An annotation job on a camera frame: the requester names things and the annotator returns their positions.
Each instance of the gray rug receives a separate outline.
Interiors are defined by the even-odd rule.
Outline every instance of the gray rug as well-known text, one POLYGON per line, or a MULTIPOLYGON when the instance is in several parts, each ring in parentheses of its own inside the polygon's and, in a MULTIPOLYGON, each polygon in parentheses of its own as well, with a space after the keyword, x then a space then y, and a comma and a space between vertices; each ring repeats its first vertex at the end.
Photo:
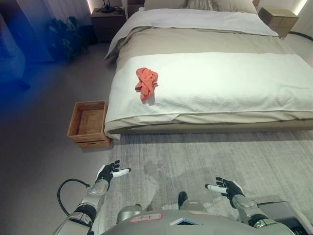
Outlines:
POLYGON ((226 198, 204 188, 216 176, 237 181, 259 203, 287 200, 313 221, 312 131, 129 135, 111 151, 111 160, 120 159, 132 172, 113 179, 94 226, 99 234, 115 225, 127 205, 177 209, 180 191, 208 211, 236 219, 226 198))

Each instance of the table lamp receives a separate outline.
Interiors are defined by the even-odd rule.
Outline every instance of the table lamp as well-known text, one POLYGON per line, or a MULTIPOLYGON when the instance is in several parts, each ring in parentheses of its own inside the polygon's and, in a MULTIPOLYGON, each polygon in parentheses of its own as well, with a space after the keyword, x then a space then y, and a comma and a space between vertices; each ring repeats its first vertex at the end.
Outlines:
POLYGON ((115 8, 111 6, 110 0, 103 0, 104 7, 102 8, 103 13, 111 13, 115 11, 115 8))

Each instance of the black cable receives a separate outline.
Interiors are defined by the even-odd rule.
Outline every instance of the black cable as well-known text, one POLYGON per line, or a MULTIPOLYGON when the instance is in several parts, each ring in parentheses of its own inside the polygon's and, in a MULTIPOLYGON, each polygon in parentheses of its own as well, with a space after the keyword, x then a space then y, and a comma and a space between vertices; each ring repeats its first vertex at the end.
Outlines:
POLYGON ((59 203, 61 209, 63 210, 63 212, 64 212, 66 215, 69 215, 69 213, 67 212, 67 210, 65 209, 65 207, 64 207, 63 204, 62 204, 62 201, 61 201, 61 198, 60 198, 60 192, 61 192, 62 187, 63 187, 66 183, 68 183, 68 182, 70 182, 70 181, 79 182, 79 183, 85 185, 87 188, 90 187, 89 184, 85 183, 84 181, 78 180, 78 179, 68 179, 68 180, 65 180, 63 183, 61 183, 61 185, 59 186, 58 192, 57 192, 57 198, 58 198, 58 203, 59 203))
POLYGON ((313 42, 313 38, 309 35, 304 34, 304 33, 299 33, 299 32, 294 32, 294 31, 290 31, 289 33, 304 37, 304 38, 309 39, 313 42))

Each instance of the white duvet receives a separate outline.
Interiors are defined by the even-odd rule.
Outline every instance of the white duvet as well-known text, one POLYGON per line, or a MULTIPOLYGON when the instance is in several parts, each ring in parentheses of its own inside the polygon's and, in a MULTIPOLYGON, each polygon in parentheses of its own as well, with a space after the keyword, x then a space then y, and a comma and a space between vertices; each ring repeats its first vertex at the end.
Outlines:
MULTIPOLYGON (((125 24, 119 31, 110 50, 132 27, 144 24, 139 21, 147 26, 148 18, 158 27, 171 25, 277 35, 254 14, 207 11, 204 14, 189 9, 178 12, 181 14, 173 17, 169 9, 162 9, 159 20, 154 20, 153 14, 134 18, 133 23, 125 24), (213 15, 211 20, 203 21, 213 15)), ((312 112, 312 79, 312 68, 293 54, 206 52, 137 56, 129 59, 114 77, 106 123, 165 114, 312 112), (158 73, 155 97, 145 103, 134 90, 138 82, 136 70, 141 67, 158 73)))

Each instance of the label sticker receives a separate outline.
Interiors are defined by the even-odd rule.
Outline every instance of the label sticker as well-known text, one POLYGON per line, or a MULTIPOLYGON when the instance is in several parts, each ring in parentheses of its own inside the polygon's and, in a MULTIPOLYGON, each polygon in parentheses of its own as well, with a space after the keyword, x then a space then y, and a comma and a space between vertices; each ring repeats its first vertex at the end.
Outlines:
POLYGON ((204 211, 188 211, 191 214, 195 215, 214 215, 214 216, 220 216, 219 214, 214 214, 214 213, 209 213, 209 212, 204 212, 204 211))
POLYGON ((158 213, 158 214, 145 214, 145 215, 141 215, 141 216, 137 216, 135 218, 132 218, 129 223, 130 224, 134 224, 134 223, 144 223, 144 222, 151 222, 151 221, 155 221, 155 220, 160 220, 163 218, 163 214, 162 213, 158 213))

